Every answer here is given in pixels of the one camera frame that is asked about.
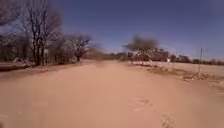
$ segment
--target bare tree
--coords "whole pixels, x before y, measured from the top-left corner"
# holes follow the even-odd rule
[[[169,58],[170,58],[171,62],[176,62],[177,61],[177,56],[176,55],[170,55]]]
[[[124,48],[137,53],[141,60],[152,58],[153,52],[158,46],[158,42],[154,39],[144,39],[135,37],[133,42],[124,45]]]
[[[15,57],[25,60],[29,42],[23,35],[2,34],[0,40],[0,60],[12,61]]]
[[[68,42],[71,45],[77,61],[80,61],[80,58],[89,50],[90,40],[89,36],[83,35],[68,37]]]
[[[19,14],[20,8],[17,2],[12,0],[0,0],[0,26],[16,20]]]
[[[44,62],[44,49],[51,34],[61,25],[61,17],[49,0],[26,0],[20,22],[27,37],[35,64]]]
[[[152,60],[153,61],[167,61],[169,57],[169,52],[165,51],[162,48],[156,48],[153,52]]]
[[[177,58],[177,62],[181,62],[181,63],[189,63],[190,59],[188,56],[185,55],[179,55]]]
[[[54,63],[68,63],[73,57],[73,52],[70,45],[67,44],[63,36],[59,36],[51,40],[48,46],[49,60]]]

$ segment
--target sandy road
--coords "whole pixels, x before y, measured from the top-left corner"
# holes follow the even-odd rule
[[[0,81],[4,128],[223,128],[195,85],[116,62]]]

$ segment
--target distant tree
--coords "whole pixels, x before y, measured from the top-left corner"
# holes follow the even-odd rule
[[[217,65],[224,65],[224,62],[221,61],[221,60],[218,60],[218,61],[217,61]]]
[[[166,61],[169,57],[169,52],[165,51],[164,49],[155,49],[153,53],[152,60],[154,61]]]
[[[127,53],[127,57],[128,57],[128,60],[133,61],[134,54],[131,53],[131,52],[128,52],[128,53]]]
[[[51,41],[48,46],[48,59],[53,60],[54,63],[64,64],[68,63],[72,56],[70,46],[66,43],[64,38],[58,38]]]
[[[124,45],[124,48],[137,53],[141,60],[148,60],[152,58],[153,52],[157,46],[158,42],[154,39],[135,37],[131,43]]]
[[[29,41],[23,35],[4,34],[0,41],[0,54],[4,61],[12,61],[19,57],[23,60],[27,58]]]
[[[199,64],[199,63],[200,63],[200,60],[199,60],[199,59],[193,59],[193,60],[192,60],[192,63],[193,63],[193,64]]]
[[[68,42],[71,45],[72,51],[76,56],[77,61],[86,54],[90,47],[90,37],[83,35],[73,35],[68,37]]]
[[[178,56],[178,62],[181,62],[181,63],[189,63],[190,62],[190,59],[189,59],[188,56],[179,55]]]
[[[126,53],[125,52],[118,52],[116,53],[116,59],[124,59],[126,57]]]
[[[202,64],[207,64],[207,65],[211,65],[211,63],[209,61],[207,61],[207,60],[202,60],[201,63]]]
[[[177,57],[175,55],[170,55],[169,58],[170,58],[171,62],[176,62],[177,61]]]
[[[216,61],[216,59],[212,59],[212,60],[210,60],[210,63],[211,63],[211,65],[216,65],[217,61]]]
[[[113,60],[113,59],[116,59],[116,54],[115,53],[110,53],[108,54],[108,58]]]

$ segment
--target footprint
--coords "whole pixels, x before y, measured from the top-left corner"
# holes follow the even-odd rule
[[[163,115],[162,126],[163,126],[163,128],[175,128],[176,127],[175,121],[166,114]]]
[[[142,103],[143,105],[145,105],[145,104],[149,103],[149,100],[148,99],[140,99],[139,102]]]

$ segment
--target tree trunk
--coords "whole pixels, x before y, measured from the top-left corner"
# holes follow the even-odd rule
[[[79,62],[80,61],[80,56],[76,56],[76,58],[77,58],[77,62]]]
[[[54,62],[55,62],[55,63],[58,62],[58,59],[57,59],[57,56],[56,56],[56,55],[54,56]]]
[[[23,44],[23,47],[22,47],[22,58],[23,60],[26,60],[26,57],[27,57],[27,43]]]
[[[40,65],[40,46],[37,46],[37,53],[36,53],[36,66]]]
[[[33,52],[33,61],[34,61],[35,65],[36,65],[36,62],[37,62],[37,59],[36,59],[36,47],[34,47],[32,49],[32,52]]]
[[[44,65],[44,47],[41,46],[41,63]]]
[[[6,57],[6,56],[4,56],[4,61],[5,61],[5,62],[7,61],[7,57]]]
[[[48,54],[44,54],[44,64],[48,64]]]

